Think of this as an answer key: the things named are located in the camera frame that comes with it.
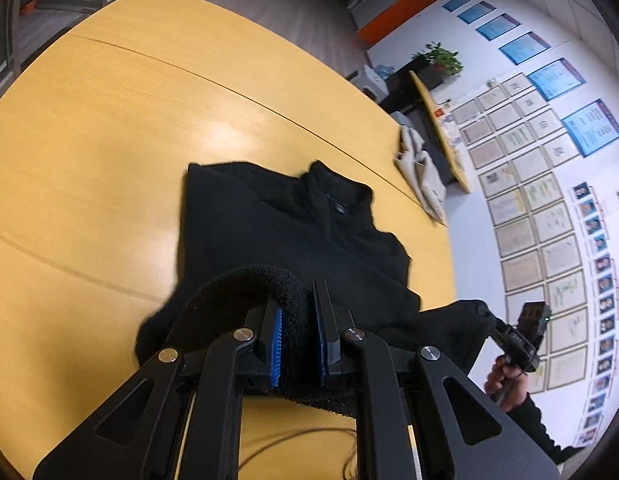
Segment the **black forearm sleeve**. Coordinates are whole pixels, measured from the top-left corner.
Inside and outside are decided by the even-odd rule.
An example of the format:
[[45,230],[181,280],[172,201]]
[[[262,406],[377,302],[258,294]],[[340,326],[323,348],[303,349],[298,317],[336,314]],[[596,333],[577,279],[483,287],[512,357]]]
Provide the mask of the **black forearm sleeve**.
[[535,405],[530,395],[527,394],[524,401],[512,408],[508,416],[546,453],[556,464],[560,465],[581,452],[584,447],[575,448],[566,446],[561,448],[555,440],[549,436],[546,426],[541,422],[541,410]]

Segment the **person right hand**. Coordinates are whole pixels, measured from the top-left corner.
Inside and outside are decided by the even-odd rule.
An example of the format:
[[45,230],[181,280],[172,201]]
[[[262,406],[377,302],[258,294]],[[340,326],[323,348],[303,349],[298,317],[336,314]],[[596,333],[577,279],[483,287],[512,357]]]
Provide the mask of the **person right hand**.
[[509,413],[522,408],[529,400],[529,380],[518,367],[509,364],[505,356],[498,356],[487,375],[484,391],[496,398],[500,408]]

